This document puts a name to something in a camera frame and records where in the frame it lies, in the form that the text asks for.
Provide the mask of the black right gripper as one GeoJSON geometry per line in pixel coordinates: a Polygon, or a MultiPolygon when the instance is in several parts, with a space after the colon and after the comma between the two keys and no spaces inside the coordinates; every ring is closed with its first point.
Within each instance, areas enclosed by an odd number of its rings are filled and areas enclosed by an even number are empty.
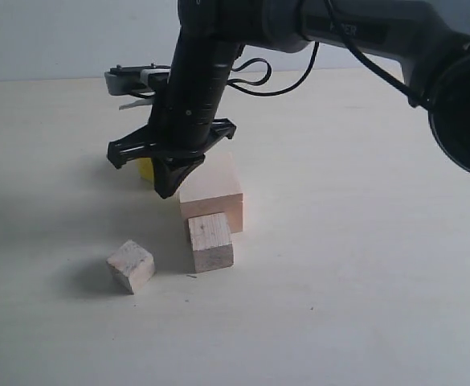
{"type": "Polygon", "coordinates": [[[166,82],[153,82],[156,95],[148,123],[110,142],[107,159],[119,169],[151,157],[154,190],[162,199],[174,195],[206,159],[210,128],[239,47],[182,32],[166,82]]]}

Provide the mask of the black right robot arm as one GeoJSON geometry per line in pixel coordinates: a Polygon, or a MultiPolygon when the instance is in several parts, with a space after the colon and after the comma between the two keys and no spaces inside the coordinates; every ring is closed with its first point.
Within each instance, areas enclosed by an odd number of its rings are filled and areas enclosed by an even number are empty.
{"type": "Polygon", "coordinates": [[[296,53],[328,44],[427,111],[440,149],[470,173],[470,1],[180,1],[170,65],[116,66],[104,75],[113,96],[149,105],[147,123],[108,144],[116,168],[153,164],[156,192],[173,195],[235,126],[216,112],[245,47],[296,53]]]}

